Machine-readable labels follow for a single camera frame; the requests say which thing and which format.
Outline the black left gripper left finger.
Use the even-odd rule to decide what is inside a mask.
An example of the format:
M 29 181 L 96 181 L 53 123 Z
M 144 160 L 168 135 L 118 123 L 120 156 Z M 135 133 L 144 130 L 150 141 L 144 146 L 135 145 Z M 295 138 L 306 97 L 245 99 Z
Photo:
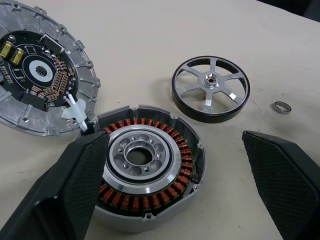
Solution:
M 31 187 L 0 230 L 0 240 L 84 240 L 109 146 L 104 131 L 70 143 Z

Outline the silver motor cover circuit board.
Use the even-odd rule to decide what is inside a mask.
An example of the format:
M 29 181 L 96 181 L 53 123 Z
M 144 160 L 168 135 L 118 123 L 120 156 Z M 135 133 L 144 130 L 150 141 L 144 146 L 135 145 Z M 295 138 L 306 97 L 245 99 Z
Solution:
M 81 131 L 61 118 L 72 94 L 86 102 L 88 127 L 101 82 L 84 48 L 42 8 L 0 0 L 0 124 L 41 137 Z

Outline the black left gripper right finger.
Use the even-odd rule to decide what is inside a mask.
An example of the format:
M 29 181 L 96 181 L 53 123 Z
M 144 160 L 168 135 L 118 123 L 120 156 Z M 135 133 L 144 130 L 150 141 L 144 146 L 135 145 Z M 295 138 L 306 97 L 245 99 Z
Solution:
M 320 166 L 294 142 L 245 130 L 258 194 L 283 240 L 320 240 Z

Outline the grey motor housing copper coils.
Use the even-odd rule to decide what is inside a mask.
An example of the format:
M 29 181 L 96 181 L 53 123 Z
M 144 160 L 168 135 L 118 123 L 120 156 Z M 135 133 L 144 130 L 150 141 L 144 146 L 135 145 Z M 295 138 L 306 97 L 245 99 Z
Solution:
M 184 119 L 154 106 L 124 106 L 98 115 L 89 130 L 109 135 L 95 219 L 121 232 L 141 233 L 191 204 L 206 156 Z

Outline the spoked silver rotor black rim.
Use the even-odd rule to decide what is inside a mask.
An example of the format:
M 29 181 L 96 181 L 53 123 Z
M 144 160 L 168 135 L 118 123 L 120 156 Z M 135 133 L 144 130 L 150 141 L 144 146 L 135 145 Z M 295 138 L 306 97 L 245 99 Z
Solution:
M 196 77 L 196 82 L 185 87 L 177 87 L 178 76 L 186 72 Z M 238 80 L 244 90 L 244 97 L 237 96 L 226 86 L 226 82 Z M 204 104 L 201 110 L 191 107 L 183 100 L 183 95 L 194 90 L 204 93 Z M 189 118 L 202 123 L 216 124 L 231 120 L 238 115 L 248 102 L 251 86 L 245 72 L 232 61 L 212 55 L 190 58 L 181 63 L 172 75 L 171 93 L 175 105 Z M 236 104 L 230 110 L 213 111 L 213 95 L 222 93 Z

